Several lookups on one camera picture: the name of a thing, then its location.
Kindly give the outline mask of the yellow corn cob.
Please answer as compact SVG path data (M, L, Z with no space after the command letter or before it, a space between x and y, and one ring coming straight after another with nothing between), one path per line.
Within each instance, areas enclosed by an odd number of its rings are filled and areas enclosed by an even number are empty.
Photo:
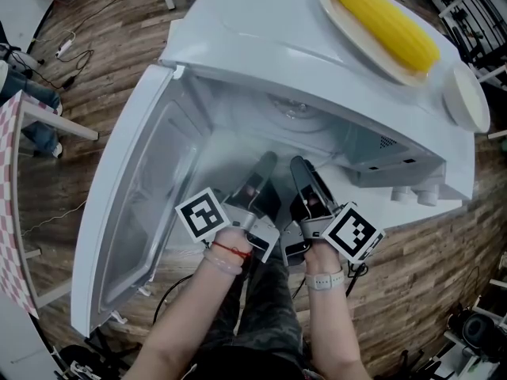
M337 0L405 68L429 72L440 60L434 40L388 0Z

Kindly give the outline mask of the beige wristwatch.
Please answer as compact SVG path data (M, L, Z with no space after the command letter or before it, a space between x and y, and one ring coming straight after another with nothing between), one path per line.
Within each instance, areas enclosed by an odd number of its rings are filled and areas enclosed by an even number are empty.
M313 291L328 291L344 283L345 275L342 270L335 273L306 274L305 283Z

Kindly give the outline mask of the white microwave oven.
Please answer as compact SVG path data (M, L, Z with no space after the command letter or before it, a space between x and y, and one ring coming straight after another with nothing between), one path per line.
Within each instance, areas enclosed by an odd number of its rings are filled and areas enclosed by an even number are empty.
M473 135L448 114L459 64L399 66L335 0L196 0L121 112L78 234L83 336L153 279L163 251L241 230L295 262L325 234L362 261L381 230L472 197Z

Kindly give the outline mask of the person's camouflage trousers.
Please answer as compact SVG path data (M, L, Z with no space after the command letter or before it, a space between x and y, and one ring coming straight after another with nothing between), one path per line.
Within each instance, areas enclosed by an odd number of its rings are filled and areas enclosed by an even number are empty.
M255 351L252 369L269 359L269 370L304 380L302 329L288 287L288 268L276 246L265 263L246 262L227 292L203 348L233 347Z

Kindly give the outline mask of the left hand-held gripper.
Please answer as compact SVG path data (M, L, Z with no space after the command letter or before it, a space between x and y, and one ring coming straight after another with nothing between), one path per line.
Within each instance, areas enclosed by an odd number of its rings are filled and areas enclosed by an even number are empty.
M193 242L209 239L222 228L242 230L257 258L265 263L280 237L274 223L281 200L271 181L276 164L274 152L264 153L229 195L229 203L220 203L212 189L206 188L176 206L177 215ZM245 194L247 184L257 189L254 198Z

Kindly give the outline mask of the clear glass turntable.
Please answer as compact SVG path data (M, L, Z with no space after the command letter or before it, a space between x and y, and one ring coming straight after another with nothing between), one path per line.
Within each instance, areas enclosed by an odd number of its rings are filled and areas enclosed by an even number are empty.
M230 105L236 127L322 158L343 155L353 137L349 121L272 94L239 89L231 94Z

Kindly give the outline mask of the beige oval plate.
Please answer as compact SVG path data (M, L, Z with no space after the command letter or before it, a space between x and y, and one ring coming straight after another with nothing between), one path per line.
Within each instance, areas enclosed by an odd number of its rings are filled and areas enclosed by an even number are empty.
M319 0L331 22L346 38L384 73L397 82L413 87L425 84L428 75L407 70L383 45L337 0Z

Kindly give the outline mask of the black metal railing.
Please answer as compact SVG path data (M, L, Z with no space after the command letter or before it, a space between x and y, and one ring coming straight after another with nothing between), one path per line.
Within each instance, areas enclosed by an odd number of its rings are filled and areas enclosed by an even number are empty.
M462 59L479 75L507 65L507 0L429 1Z

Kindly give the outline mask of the person's left forearm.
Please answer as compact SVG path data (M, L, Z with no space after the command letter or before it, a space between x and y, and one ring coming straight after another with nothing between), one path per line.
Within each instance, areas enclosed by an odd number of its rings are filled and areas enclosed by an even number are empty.
M210 250L243 265L252 249L242 230L220 230ZM203 259L188 285L156 321L123 380L180 380L204 341L237 276L221 272Z

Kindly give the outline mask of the white table under checkered cloth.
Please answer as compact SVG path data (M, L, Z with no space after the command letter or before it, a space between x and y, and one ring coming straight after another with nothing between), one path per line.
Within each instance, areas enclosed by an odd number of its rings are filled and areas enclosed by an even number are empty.
M13 229L14 229L14 244L16 245L19 259L21 262L21 273L22 278L26 282L26 287L29 294L29 299L32 305L27 309L27 312L33 317L38 318L39 309L46 306L47 304L54 302L56 299L68 294L71 291L71 281L66 280L61 284L53 287L46 293L38 295L36 288L33 284L32 277L30 275L29 266L27 259L31 257L30 252L25 251L23 244L23 237L21 234L20 226L20 215L17 198L17 161L20 151L20 137L21 137L21 125L24 118L32 118L35 121L40 121L43 124L54 127L55 129L66 132L70 135L76 135L83 139L90 141L98 140L98 133L88 127L67 120L61 116L50 113L49 111L42 109L38 105L33 104L30 100L23 98L22 93L19 94L19 98L15 101L17 113L13 116L13 138L12 141L12 162L10 167L10 197L12 203L12 214L13 214Z

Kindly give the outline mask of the black white backpack unit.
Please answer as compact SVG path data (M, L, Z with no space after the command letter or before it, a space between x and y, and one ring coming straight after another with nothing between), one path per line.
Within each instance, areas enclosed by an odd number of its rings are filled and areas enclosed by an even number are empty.
M491 317L465 309L448 318L447 328L482 361L503 363L507 360L507 332Z

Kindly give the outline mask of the white bowl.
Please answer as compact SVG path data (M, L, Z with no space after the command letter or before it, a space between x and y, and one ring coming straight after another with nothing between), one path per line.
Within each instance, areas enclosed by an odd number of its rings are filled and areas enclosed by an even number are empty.
M490 110L486 95L472 69L457 62L444 83L444 103L455 123L466 131L487 133Z

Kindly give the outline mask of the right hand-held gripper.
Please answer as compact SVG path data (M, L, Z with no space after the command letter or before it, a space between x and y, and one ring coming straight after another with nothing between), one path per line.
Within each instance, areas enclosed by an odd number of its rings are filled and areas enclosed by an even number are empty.
M347 261L362 264L385 238L361 215L354 203L338 213L338 205L314 166L301 156L290 162L296 197L289 207L292 221L280 234L280 249L286 266L301 264L314 241L327 241ZM309 207L307 201L319 198Z

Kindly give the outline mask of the person's right forearm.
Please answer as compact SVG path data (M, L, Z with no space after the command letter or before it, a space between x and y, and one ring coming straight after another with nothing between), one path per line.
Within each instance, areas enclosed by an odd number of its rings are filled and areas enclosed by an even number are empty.
M325 241L305 253L306 274L343 271L339 254ZM344 283L328 291L308 288L313 365L325 380L372 380L361 361Z

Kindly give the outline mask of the pale translucent bangle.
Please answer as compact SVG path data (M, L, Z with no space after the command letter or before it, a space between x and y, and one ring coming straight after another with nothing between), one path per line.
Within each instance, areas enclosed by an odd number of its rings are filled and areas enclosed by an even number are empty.
M231 276L238 276L242 273L241 266L231 264L228 261L219 258L210 249L205 249L203 255L205 260L215 265L221 272L227 273Z

